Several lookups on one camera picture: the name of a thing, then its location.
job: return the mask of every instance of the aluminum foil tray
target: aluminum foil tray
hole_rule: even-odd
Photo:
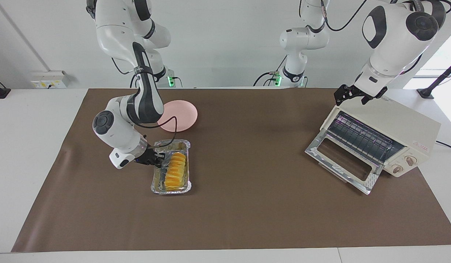
[[[154,146],[165,145],[169,143],[170,140],[158,141]],[[165,153],[165,160],[162,162],[161,168],[156,168],[154,171],[154,178],[152,180],[152,185],[150,189],[153,193],[158,195],[180,195],[188,193],[191,190],[190,182],[190,160],[189,160],[189,149],[191,144],[187,140],[174,140],[173,143],[167,147],[157,148],[155,151],[157,153]],[[170,158],[174,153],[182,153],[187,157],[187,163],[185,166],[185,184],[180,187],[177,191],[167,191],[164,185],[165,174],[167,173],[168,164]]]

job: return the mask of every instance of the pink plate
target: pink plate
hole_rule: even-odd
[[[183,132],[191,128],[198,119],[198,110],[195,105],[185,100],[174,100],[164,105],[164,114],[162,118],[157,122],[159,125],[165,123],[173,116],[177,117],[178,127],[177,132]],[[175,132],[175,120],[171,120],[162,129],[174,133]]]

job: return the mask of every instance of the brown mat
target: brown mat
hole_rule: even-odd
[[[13,252],[451,244],[451,224],[419,170],[381,176],[365,196],[304,153],[333,92],[162,90],[164,102],[199,110],[178,136],[192,144],[192,190],[167,197],[151,193],[152,167],[112,167],[112,149],[91,129],[110,98],[133,90],[90,90]],[[150,142],[172,136],[142,133]]]

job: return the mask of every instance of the white table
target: white table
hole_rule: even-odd
[[[451,246],[8,254],[86,92],[13,90],[0,100],[0,262],[451,262]],[[412,90],[387,95],[441,122],[439,140],[451,144],[451,123],[434,101]],[[436,145],[420,169],[451,221],[451,150]]]

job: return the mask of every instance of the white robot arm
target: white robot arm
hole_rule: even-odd
[[[107,55],[129,62],[134,68],[138,92],[110,100],[93,121],[95,134],[114,148],[113,165],[121,169],[135,160],[160,166],[163,157],[154,152],[135,125],[156,123],[164,104],[156,82],[166,74],[160,54],[154,48],[170,44],[170,33],[151,18],[149,0],[87,0],[95,18],[99,46]]]
[[[367,16],[362,33],[374,53],[354,85],[342,85],[334,94],[337,105],[357,96],[366,104],[381,98],[387,85],[419,58],[444,24],[440,1],[408,1],[379,5]]]
[[[329,5],[329,0],[324,0],[324,5]],[[304,0],[300,17],[306,23],[304,28],[291,28],[280,35],[280,46],[287,51],[287,61],[279,70],[280,85],[300,86],[308,61],[302,51],[324,48],[329,43],[321,0]]]

